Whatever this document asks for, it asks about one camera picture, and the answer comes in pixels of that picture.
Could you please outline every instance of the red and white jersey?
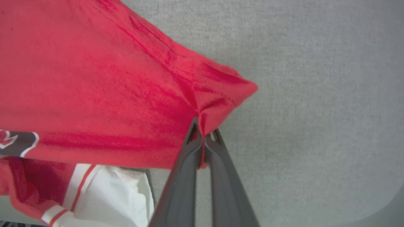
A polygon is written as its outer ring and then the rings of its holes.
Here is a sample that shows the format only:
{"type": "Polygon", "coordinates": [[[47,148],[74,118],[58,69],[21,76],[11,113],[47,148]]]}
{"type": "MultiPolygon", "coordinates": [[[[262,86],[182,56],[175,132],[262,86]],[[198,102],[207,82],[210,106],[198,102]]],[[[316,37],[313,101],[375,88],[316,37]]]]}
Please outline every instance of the red and white jersey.
{"type": "Polygon", "coordinates": [[[96,164],[171,168],[256,90],[119,0],[2,0],[0,194],[51,225],[96,164]]]}
{"type": "Polygon", "coordinates": [[[146,227],[154,211],[145,173],[113,166],[0,159],[0,195],[53,227],[146,227]]]}

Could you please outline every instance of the white fabric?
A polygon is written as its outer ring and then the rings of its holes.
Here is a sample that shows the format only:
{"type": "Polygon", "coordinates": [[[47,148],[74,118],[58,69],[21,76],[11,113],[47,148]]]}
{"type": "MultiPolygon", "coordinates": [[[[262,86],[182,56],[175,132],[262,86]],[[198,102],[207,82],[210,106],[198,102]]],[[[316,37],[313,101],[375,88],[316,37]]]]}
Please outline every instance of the white fabric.
{"type": "Polygon", "coordinates": [[[153,212],[145,173],[102,166],[79,200],[74,216],[112,226],[146,227],[153,212]]]}
{"type": "MultiPolygon", "coordinates": [[[[80,171],[75,172],[86,172],[88,167],[78,168],[80,171]]],[[[81,179],[77,178],[74,182],[81,182],[84,175],[80,176],[81,179]]],[[[68,208],[50,208],[42,220],[52,227],[147,227],[149,224],[154,202],[145,173],[113,166],[96,166],[84,179],[84,184],[87,184],[86,189],[80,191],[74,212],[67,210],[72,206],[70,201],[68,208]]]]}
{"type": "Polygon", "coordinates": [[[78,189],[80,184],[82,183],[82,181],[84,181],[84,184],[82,186],[82,188],[80,189],[80,194],[85,194],[86,189],[88,187],[88,185],[90,184],[90,182],[92,181],[92,179],[94,178],[94,176],[96,175],[96,173],[99,171],[99,169],[101,168],[101,165],[91,165],[91,164],[77,164],[72,178],[70,179],[69,182],[69,186],[67,187],[67,191],[66,191],[66,195],[65,195],[65,199],[63,201],[63,207],[72,211],[74,209],[73,206],[73,202],[74,199],[77,196],[78,193],[78,189]],[[86,172],[89,171],[92,168],[92,171],[90,172],[90,174],[84,179],[86,172]]]}

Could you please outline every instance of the printed logo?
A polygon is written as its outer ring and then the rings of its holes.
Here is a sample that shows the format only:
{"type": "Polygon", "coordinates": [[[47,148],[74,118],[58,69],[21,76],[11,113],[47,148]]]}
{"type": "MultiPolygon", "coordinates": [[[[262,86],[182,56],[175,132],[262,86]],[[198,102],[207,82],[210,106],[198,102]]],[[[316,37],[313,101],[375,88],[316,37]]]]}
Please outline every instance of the printed logo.
{"type": "Polygon", "coordinates": [[[12,132],[0,129],[0,155],[24,157],[38,141],[39,136],[35,132],[12,132]]]}

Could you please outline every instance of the gray carpet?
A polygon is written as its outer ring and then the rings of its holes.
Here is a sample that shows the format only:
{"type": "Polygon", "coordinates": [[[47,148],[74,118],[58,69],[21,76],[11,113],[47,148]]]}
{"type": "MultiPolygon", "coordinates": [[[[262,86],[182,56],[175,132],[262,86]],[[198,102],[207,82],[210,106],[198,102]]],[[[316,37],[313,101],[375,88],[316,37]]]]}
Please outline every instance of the gray carpet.
{"type": "MultiPolygon", "coordinates": [[[[124,0],[259,91],[220,127],[262,226],[339,225],[404,182],[404,1],[124,0]]],[[[168,171],[152,170],[156,198],[168,171]]],[[[211,224],[209,171],[197,226],[211,224]]]]}

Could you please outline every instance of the red t-shirt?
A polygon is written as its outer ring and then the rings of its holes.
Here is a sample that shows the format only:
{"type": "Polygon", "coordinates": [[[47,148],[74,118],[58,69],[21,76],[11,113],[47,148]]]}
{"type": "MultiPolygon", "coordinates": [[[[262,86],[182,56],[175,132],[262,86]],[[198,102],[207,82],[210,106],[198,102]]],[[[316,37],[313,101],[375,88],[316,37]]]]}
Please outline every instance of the red t-shirt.
{"type": "Polygon", "coordinates": [[[40,218],[75,163],[171,168],[256,90],[118,0],[2,0],[0,156],[28,159],[0,158],[0,194],[40,218]]]}

